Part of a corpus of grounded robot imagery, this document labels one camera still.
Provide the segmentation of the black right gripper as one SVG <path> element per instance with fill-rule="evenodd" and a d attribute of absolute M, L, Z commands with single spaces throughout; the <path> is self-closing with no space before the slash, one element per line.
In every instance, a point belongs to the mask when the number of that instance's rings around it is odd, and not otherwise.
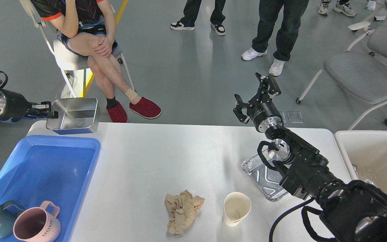
<path fill-rule="evenodd" d="M 260 82 L 255 95 L 257 104 L 251 108 L 250 103 L 244 103 L 241 96 L 235 94 L 237 103 L 233 111 L 240 122 L 247 124 L 250 118 L 255 129 L 260 133 L 265 133 L 267 129 L 283 124 L 281 114 L 272 101 L 273 97 L 281 95 L 282 92 L 273 77 L 265 77 L 258 72 L 255 73 L 255 76 Z M 247 109 L 247 115 L 242 112 L 244 108 Z"/>

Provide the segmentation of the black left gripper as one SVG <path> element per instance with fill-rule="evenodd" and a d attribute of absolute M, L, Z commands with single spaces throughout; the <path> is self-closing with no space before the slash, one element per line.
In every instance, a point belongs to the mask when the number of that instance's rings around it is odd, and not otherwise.
<path fill-rule="evenodd" d="M 0 122 L 18 122 L 26 116 L 26 119 L 58 119 L 57 111 L 52 110 L 52 103 L 29 102 L 17 92 L 0 89 Z"/>

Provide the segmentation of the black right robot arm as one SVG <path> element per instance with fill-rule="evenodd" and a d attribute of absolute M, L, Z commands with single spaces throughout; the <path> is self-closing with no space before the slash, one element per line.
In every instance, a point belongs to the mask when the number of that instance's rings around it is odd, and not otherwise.
<path fill-rule="evenodd" d="M 267 141 L 257 152 L 269 169 L 282 176 L 280 185 L 304 202 L 303 224 L 318 242 L 387 242 L 387 194 L 372 184 L 353 180 L 348 184 L 328 168 L 319 150 L 284 127 L 272 98 L 281 94 L 270 76 L 255 73 L 257 93 L 244 103 L 235 94 L 234 113 L 240 122 L 251 120 Z"/>

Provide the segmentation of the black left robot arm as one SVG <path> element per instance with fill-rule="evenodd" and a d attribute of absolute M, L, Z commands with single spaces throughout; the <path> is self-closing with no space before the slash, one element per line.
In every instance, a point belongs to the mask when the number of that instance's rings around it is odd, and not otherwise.
<path fill-rule="evenodd" d="M 57 111 L 52 110 L 51 102 L 41 102 L 41 104 L 29 102 L 17 92 L 3 89 L 8 82 L 0 80 L 0 122 L 18 122 L 22 119 L 35 120 L 40 118 L 57 119 Z"/>

